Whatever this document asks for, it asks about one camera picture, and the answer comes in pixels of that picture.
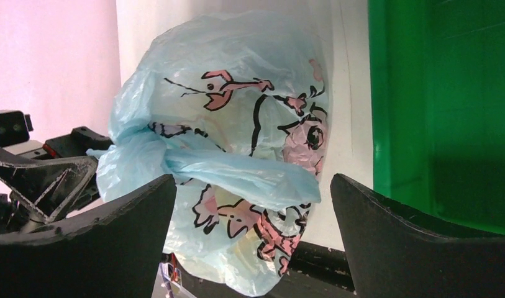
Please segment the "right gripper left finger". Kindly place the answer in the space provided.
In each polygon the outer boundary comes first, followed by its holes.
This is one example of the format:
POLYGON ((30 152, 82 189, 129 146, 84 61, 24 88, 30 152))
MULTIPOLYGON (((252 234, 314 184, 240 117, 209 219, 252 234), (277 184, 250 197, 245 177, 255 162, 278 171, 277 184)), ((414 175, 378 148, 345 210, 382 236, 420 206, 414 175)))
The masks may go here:
POLYGON ((151 297, 175 197, 166 174, 33 232, 0 235, 0 297, 151 297))

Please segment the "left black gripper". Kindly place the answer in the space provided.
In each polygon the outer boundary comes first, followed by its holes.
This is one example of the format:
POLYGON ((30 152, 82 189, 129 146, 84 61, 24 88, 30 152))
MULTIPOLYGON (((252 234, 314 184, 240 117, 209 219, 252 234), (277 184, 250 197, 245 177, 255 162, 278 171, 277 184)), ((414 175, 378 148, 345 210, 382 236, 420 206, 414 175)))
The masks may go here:
POLYGON ((98 199, 98 160, 85 155, 112 144, 109 137, 82 126, 44 143, 22 143, 18 156, 0 148, 0 180, 18 200, 0 194, 0 235, 29 233, 98 199))

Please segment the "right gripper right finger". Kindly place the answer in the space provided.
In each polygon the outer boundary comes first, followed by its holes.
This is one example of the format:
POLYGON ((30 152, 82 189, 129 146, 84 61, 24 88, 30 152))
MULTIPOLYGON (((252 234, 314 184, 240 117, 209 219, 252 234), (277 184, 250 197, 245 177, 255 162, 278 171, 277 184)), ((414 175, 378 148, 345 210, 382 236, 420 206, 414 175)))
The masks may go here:
POLYGON ((344 174, 330 193, 358 297, 505 297, 505 235, 423 213, 344 174))

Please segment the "light blue plastic bag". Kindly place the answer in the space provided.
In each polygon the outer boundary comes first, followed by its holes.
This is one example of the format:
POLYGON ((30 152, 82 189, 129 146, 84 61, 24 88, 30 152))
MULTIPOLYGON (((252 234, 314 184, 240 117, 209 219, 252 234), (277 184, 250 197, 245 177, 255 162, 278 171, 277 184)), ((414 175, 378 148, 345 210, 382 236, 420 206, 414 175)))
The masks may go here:
POLYGON ((112 146, 93 151, 113 201, 170 174, 163 247, 249 297, 286 274, 321 200, 329 98, 311 36, 273 11, 199 16, 157 36, 115 98, 112 146))

